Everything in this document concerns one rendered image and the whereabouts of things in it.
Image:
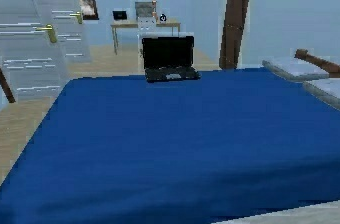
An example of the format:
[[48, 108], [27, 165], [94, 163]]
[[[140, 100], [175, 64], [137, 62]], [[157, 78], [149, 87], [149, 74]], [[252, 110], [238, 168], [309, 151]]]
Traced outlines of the brown wooden post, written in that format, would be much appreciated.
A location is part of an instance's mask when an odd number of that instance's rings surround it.
[[249, 0], [226, 0], [219, 67], [236, 69]]

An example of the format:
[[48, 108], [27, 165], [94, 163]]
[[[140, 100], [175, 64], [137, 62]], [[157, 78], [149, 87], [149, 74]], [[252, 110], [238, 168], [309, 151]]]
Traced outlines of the white room door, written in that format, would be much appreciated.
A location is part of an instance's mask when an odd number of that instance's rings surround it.
[[81, 11], [79, 0], [34, 0], [40, 15], [52, 24], [63, 56], [70, 63], [91, 61], [85, 27], [70, 13]]
[[68, 70], [58, 41], [34, 0], [0, 0], [0, 68], [16, 100], [56, 97], [67, 84]]

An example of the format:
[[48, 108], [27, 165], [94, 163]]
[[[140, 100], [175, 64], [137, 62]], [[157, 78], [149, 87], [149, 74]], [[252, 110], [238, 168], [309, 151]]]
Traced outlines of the grey white chair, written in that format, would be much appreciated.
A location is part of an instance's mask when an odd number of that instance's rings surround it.
[[156, 29], [156, 0], [135, 3], [138, 32], [153, 32]]

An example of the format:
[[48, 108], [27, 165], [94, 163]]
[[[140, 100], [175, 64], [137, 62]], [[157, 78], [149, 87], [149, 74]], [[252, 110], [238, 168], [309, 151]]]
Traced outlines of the black laptop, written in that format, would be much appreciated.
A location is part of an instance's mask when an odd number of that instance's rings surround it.
[[200, 79], [200, 73], [193, 67], [193, 49], [193, 36], [143, 38], [146, 81], [154, 83]]

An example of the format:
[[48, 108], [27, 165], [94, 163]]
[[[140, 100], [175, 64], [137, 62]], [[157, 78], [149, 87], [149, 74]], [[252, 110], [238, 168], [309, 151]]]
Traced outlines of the framed wall picture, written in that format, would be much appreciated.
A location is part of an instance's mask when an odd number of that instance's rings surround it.
[[79, 0], [79, 3], [84, 20], [99, 19], [96, 0]]

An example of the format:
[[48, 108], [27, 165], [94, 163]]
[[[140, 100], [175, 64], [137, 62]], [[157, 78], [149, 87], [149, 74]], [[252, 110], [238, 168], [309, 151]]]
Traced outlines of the blue bed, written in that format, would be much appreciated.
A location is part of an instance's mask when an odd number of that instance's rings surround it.
[[211, 224], [340, 199], [340, 111], [265, 69], [70, 81], [0, 224]]

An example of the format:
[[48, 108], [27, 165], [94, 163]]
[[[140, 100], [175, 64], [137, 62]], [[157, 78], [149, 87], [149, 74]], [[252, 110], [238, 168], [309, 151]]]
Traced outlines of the light wooden desk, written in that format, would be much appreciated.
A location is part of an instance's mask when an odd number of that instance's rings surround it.
[[[177, 29], [177, 31], [180, 31], [181, 23], [176, 18], [170, 18], [166, 22], [157, 22], [156, 26], [159, 28], [170, 27], [171, 32], [174, 32], [174, 29]], [[138, 22], [133, 21], [133, 20], [113, 21], [110, 24], [115, 54], [118, 54], [118, 47], [119, 47], [117, 30], [118, 29], [133, 29], [137, 27], [138, 27]]]

